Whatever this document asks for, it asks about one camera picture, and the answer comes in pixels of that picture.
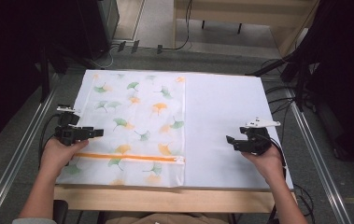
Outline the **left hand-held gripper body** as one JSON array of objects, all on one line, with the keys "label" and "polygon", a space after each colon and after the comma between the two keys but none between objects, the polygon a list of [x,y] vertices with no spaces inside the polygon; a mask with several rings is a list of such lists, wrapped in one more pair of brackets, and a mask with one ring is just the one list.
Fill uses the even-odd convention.
[{"label": "left hand-held gripper body", "polygon": [[55,136],[66,146],[71,146],[76,141],[94,138],[93,127],[78,127],[79,116],[68,105],[58,105],[58,121]]}]

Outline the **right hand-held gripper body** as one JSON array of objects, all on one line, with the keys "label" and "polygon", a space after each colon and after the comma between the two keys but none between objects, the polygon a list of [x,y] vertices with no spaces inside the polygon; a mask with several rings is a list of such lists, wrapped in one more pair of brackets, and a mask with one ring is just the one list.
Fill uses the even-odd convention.
[{"label": "right hand-held gripper body", "polygon": [[279,121],[255,118],[240,127],[240,133],[244,134],[248,139],[242,141],[241,147],[234,147],[240,152],[247,152],[253,155],[261,155],[266,152],[272,145],[271,137],[267,131],[268,127],[279,126]]}]

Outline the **leaf print mesh laundry bag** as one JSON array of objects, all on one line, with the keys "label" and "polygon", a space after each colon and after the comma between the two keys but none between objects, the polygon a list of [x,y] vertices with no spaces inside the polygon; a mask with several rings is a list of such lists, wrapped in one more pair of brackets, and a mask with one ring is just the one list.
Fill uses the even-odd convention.
[{"label": "leaf print mesh laundry bag", "polygon": [[63,168],[58,184],[179,187],[185,177],[185,84],[163,72],[88,70],[77,131],[102,130]]}]

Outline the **person's left hand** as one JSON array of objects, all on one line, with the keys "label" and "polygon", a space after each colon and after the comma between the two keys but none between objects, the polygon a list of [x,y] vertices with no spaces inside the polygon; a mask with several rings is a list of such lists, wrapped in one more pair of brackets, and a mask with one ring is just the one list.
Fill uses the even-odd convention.
[{"label": "person's left hand", "polygon": [[39,166],[39,176],[48,180],[55,180],[63,167],[88,144],[88,140],[83,140],[77,141],[71,146],[65,146],[58,139],[51,138],[44,147]]}]

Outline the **person's right hand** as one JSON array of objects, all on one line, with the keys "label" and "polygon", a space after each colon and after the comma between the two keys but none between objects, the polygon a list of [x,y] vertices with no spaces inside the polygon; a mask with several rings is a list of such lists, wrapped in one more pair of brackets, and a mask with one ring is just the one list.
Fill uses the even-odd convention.
[{"label": "person's right hand", "polygon": [[242,155],[255,165],[269,186],[285,182],[281,156],[274,146],[260,156],[247,152],[242,152]]}]

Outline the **white table mat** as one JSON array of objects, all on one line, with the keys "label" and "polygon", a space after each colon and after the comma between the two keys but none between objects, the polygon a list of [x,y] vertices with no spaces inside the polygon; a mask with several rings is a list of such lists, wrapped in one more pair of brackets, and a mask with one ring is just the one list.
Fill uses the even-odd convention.
[{"label": "white table mat", "polygon": [[[257,77],[163,72],[185,84],[185,177],[180,187],[267,189],[254,165],[234,150],[226,135],[242,139],[239,128],[255,118],[273,120]],[[268,127],[272,138],[276,127]]]}]

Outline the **black metal stand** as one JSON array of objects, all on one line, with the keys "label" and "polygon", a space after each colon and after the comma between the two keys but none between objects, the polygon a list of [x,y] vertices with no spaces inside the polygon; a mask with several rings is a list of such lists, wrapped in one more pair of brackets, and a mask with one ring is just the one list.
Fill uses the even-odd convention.
[{"label": "black metal stand", "polygon": [[283,83],[291,83],[295,81],[294,86],[294,100],[300,110],[303,110],[304,103],[304,83],[305,79],[309,76],[309,63],[296,53],[275,60],[273,63],[249,73],[250,76],[261,77],[266,73],[277,69],[281,65],[286,65],[282,71],[280,78]]},{"label": "black metal stand", "polygon": [[44,103],[50,94],[50,76],[49,76],[49,60],[47,56],[47,48],[45,45],[40,47],[40,74],[41,74],[41,99]]}]

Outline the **black chair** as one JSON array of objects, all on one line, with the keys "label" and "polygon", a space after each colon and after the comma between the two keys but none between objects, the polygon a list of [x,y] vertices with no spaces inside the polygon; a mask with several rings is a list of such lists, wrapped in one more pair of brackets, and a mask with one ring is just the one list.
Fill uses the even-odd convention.
[{"label": "black chair", "polygon": [[63,200],[53,202],[53,220],[57,224],[64,224],[68,212],[68,203]]}]

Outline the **light wooden table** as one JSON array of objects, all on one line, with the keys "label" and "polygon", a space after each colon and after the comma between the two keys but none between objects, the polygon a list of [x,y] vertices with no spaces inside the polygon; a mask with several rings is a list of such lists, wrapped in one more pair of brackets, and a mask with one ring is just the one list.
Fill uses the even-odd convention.
[{"label": "light wooden table", "polygon": [[269,213],[269,191],[59,185],[56,200],[72,210],[193,213]]}]

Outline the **dark curtain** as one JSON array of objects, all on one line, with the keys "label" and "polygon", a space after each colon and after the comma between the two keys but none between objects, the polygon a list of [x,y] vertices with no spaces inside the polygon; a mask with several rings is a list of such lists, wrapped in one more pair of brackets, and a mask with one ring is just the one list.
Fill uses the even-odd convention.
[{"label": "dark curtain", "polygon": [[317,68],[306,82],[336,155],[354,160],[354,0],[319,0],[296,52]]},{"label": "dark curtain", "polygon": [[0,132],[41,88],[40,47],[58,72],[66,65],[50,30],[64,0],[0,0]]}]

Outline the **person's beige pants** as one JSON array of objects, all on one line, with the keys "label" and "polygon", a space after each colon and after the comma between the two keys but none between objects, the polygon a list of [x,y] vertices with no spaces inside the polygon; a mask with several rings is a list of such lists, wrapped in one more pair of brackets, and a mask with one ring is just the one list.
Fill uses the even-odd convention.
[{"label": "person's beige pants", "polygon": [[105,212],[106,224],[234,224],[228,214]]}]

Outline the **black cabinet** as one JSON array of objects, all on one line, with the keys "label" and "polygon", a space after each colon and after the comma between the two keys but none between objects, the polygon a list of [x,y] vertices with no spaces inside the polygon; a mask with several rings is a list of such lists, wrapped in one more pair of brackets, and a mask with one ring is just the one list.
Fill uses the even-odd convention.
[{"label": "black cabinet", "polygon": [[95,59],[109,51],[116,33],[120,13],[116,0],[77,0],[82,24],[84,54]]}]

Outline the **light wooden bench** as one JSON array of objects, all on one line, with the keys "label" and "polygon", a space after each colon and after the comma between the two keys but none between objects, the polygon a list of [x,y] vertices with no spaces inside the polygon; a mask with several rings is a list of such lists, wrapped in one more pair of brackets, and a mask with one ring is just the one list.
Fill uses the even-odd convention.
[{"label": "light wooden bench", "polygon": [[278,52],[286,56],[314,20],[319,0],[192,0],[191,19],[270,27]]}]

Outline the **aluminium floor rail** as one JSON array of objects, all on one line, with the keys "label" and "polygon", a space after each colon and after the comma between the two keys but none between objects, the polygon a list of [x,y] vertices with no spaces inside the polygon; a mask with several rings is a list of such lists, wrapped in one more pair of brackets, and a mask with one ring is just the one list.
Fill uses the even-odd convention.
[{"label": "aluminium floor rail", "polygon": [[335,215],[338,224],[352,224],[350,216],[346,210],[344,200],[333,181],[333,177],[328,169],[328,166],[323,159],[318,144],[311,132],[308,122],[304,113],[300,110],[297,104],[293,103],[292,106],[293,116],[295,117],[298,127],[302,133],[308,152],[314,163],[316,171],[319,175],[319,180],[324,188],[327,201]]},{"label": "aluminium floor rail", "polygon": [[0,208],[3,205],[5,198],[16,178],[18,171],[25,159],[29,147],[32,145],[34,137],[38,132],[38,129],[45,118],[46,113],[49,110],[50,104],[53,100],[54,94],[57,89],[57,85],[60,82],[62,75],[53,73],[50,76],[50,83],[53,85],[53,89],[49,95],[45,98],[43,103],[40,103],[36,109],[34,116],[31,118],[30,123],[21,138],[13,156],[11,157],[6,170],[3,172],[0,178]]}]

